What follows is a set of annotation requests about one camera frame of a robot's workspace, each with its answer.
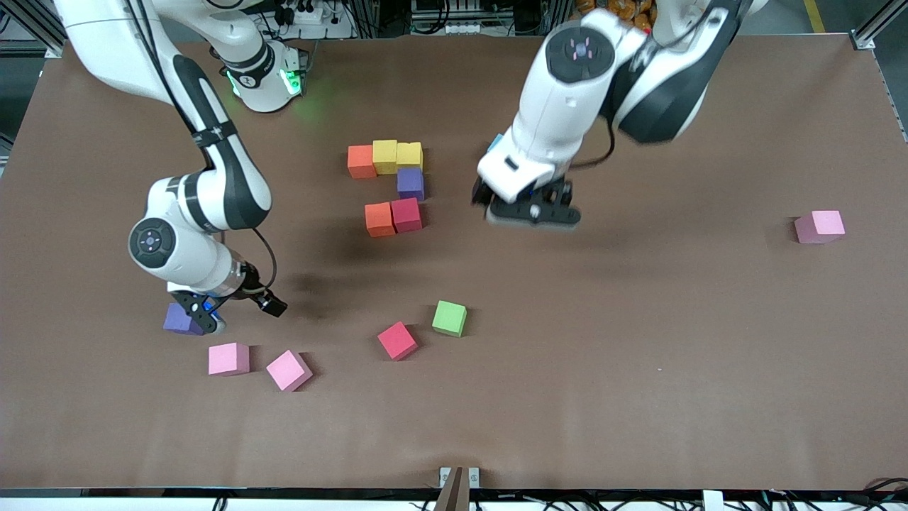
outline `table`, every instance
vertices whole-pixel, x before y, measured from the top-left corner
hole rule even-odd
[[[169,296],[126,237],[148,187],[202,159],[167,105],[66,52],[0,185],[0,486],[413,487],[480,466],[491,487],[860,488],[908,472],[908,156],[869,53],[844,35],[741,37],[689,132],[577,172],[570,235],[486,225],[475,164],[517,109],[537,39],[325,42],[309,91],[254,114],[214,80],[274,209],[280,319],[162,331]],[[216,76],[205,45],[187,55]],[[425,230],[365,233],[394,180],[347,145],[419,140]],[[580,157],[607,147],[601,124]],[[847,237],[791,220],[840,209]],[[248,232],[228,244],[267,274]],[[466,336],[430,330],[439,299]],[[375,335],[411,325],[391,362]],[[205,375],[253,345],[253,374]],[[284,350],[317,376],[282,394]]]

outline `block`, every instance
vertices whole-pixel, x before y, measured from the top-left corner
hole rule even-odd
[[[391,217],[391,204],[366,204],[366,230],[372,237],[395,235],[394,221]]]
[[[422,144],[419,142],[398,142],[398,170],[415,166],[422,170]]]
[[[372,164],[378,175],[397,172],[397,140],[375,140],[372,142]]]
[[[281,392],[293,392],[312,377],[312,371],[300,354],[290,350],[275,358],[267,369]]]
[[[249,347],[240,343],[208,348],[208,375],[234,376],[249,372]]]
[[[426,200],[422,170],[415,166],[398,170],[398,196],[402,199],[413,197],[420,202]]]
[[[842,216],[838,211],[811,211],[794,221],[798,243],[822,244],[834,241],[845,234]]]
[[[164,330],[181,336],[200,336],[202,327],[192,320],[179,304],[169,304],[164,317]]]
[[[495,140],[492,141],[492,144],[489,146],[489,149],[486,149],[486,152],[491,151],[492,147],[495,147],[495,144],[497,144],[498,141],[501,140],[502,138],[504,138],[504,135],[502,135],[501,133],[495,135]]]
[[[463,324],[466,322],[467,308],[465,306],[439,300],[439,306],[435,309],[435,318],[432,320],[432,328],[436,332],[460,337],[463,335]]]
[[[391,217],[394,219],[394,228],[399,233],[419,231],[422,228],[419,201],[414,197],[391,201]]]
[[[407,327],[398,321],[391,328],[379,334],[381,346],[388,352],[391,360],[398,361],[406,358],[407,355],[416,351],[419,346],[413,340],[413,336],[407,330]]]
[[[353,179],[375,177],[375,165],[372,163],[371,145],[351,145],[347,148],[347,169]]]

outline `floor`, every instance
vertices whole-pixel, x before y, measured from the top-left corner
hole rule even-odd
[[[770,0],[762,11],[745,21],[741,33],[848,32],[884,4],[885,0]],[[194,33],[178,25],[168,27],[168,32],[178,41],[197,40]],[[2,32],[0,39],[24,36],[27,33],[13,22]],[[908,48],[908,14],[896,18],[875,43],[876,58],[892,95],[893,107],[908,116],[908,51],[905,51]],[[43,65],[44,59],[39,58],[0,58],[0,134],[15,139]],[[0,175],[8,154],[9,151],[0,145]]]

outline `black strap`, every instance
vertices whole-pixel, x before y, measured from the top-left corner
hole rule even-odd
[[[192,134],[192,140],[201,149],[209,145],[217,144],[222,140],[227,140],[230,135],[236,135],[236,126],[233,121],[228,120],[225,123],[219,123],[214,126],[197,131]]]

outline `yellow floor line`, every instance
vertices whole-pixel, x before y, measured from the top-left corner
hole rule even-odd
[[[807,9],[807,17],[810,18],[814,34],[824,34],[826,27],[823,26],[823,18],[820,17],[820,9],[816,7],[816,0],[804,0],[804,7]]]

